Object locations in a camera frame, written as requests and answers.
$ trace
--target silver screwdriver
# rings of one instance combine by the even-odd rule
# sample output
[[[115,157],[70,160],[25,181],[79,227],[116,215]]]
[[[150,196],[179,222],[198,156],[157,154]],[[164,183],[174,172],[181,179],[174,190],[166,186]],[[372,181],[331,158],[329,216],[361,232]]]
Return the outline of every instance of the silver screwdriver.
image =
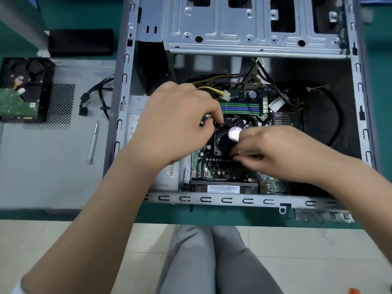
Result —
[[[92,162],[92,156],[94,154],[94,149],[95,149],[95,144],[97,143],[97,137],[98,137],[98,121],[95,124],[95,128],[94,128],[94,133],[92,135],[92,139],[91,139],[91,143],[90,143],[90,149],[89,149],[89,154],[87,155],[87,164],[91,164]]]

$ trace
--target white sleeve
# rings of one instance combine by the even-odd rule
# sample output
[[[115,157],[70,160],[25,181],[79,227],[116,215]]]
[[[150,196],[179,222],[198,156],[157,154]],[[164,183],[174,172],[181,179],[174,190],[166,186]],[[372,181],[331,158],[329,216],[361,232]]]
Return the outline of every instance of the white sleeve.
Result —
[[[21,281],[18,282],[18,284],[16,285],[16,287],[12,290],[11,294],[26,294],[26,293],[22,290],[22,283],[21,283]]]

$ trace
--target person's left hand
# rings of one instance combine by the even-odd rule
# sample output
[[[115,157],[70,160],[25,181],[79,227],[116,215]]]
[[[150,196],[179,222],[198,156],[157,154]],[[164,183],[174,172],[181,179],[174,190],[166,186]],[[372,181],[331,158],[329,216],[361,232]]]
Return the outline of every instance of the person's left hand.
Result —
[[[219,102],[192,84],[162,84],[148,100],[135,133],[123,149],[138,163],[161,170],[171,161],[205,146],[214,133],[213,119],[223,123]]]

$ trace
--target tile floor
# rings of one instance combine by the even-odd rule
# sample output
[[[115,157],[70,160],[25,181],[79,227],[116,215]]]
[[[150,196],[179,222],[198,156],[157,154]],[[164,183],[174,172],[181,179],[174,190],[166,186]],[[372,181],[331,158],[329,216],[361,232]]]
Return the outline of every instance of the tile floor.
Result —
[[[8,294],[69,222],[0,221],[0,294]],[[173,225],[135,224],[113,294],[154,293]],[[285,294],[390,293],[392,269],[361,230],[238,227]]]

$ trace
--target orange object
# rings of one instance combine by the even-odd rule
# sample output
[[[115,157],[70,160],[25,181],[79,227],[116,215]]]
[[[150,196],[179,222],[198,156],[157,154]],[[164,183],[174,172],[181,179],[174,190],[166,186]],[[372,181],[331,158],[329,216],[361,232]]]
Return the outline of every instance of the orange object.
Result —
[[[350,288],[348,294],[361,294],[358,289]]]

